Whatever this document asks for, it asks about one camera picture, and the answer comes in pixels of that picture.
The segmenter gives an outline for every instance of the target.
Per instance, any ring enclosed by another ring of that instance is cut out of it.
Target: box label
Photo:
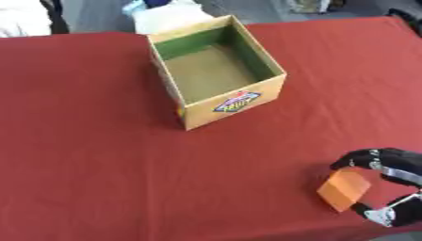
[[[239,91],[236,97],[230,98],[223,104],[219,105],[217,108],[214,109],[214,112],[237,112],[260,96],[260,93]]]

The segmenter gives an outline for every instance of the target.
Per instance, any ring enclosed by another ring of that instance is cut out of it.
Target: black robotic finger
[[[374,161],[374,158],[378,158],[378,157],[374,157],[371,154],[367,154],[367,155],[356,156],[351,159],[340,159],[334,162],[333,164],[331,164],[330,168],[334,170],[342,169],[345,167],[359,167],[363,169],[371,169],[369,164]]]
[[[355,204],[353,204],[351,206],[351,210],[353,210],[356,214],[358,214],[359,216],[366,218],[365,212],[372,210],[371,207],[369,207],[366,204],[360,203],[360,202],[356,202]]]
[[[394,227],[414,224],[422,220],[422,200],[414,198],[393,207],[396,218],[392,221]]]

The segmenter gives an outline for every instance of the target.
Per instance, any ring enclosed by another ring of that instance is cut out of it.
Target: table
[[[280,98],[185,132],[123,33],[3,39],[2,240],[366,240],[316,194],[349,150],[422,151],[422,42],[400,20],[255,24]],[[412,192],[364,173],[375,206]]]

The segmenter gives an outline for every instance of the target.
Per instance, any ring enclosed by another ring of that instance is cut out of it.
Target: floor
[[[122,15],[122,6],[131,0],[62,0],[65,19],[72,32],[125,31],[133,32],[132,21]],[[196,0],[204,11],[215,15],[236,15],[244,24],[306,21],[380,16],[389,8],[400,8],[422,18],[422,7],[414,0],[349,0],[341,11],[328,14],[296,14],[286,0]],[[416,241],[422,233],[405,233],[373,241]]]

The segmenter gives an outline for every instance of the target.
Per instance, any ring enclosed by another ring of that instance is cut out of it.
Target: orange foam block
[[[317,193],[338,212],[348,210],[371,187],[362,175],[341,169],[333,173]]]

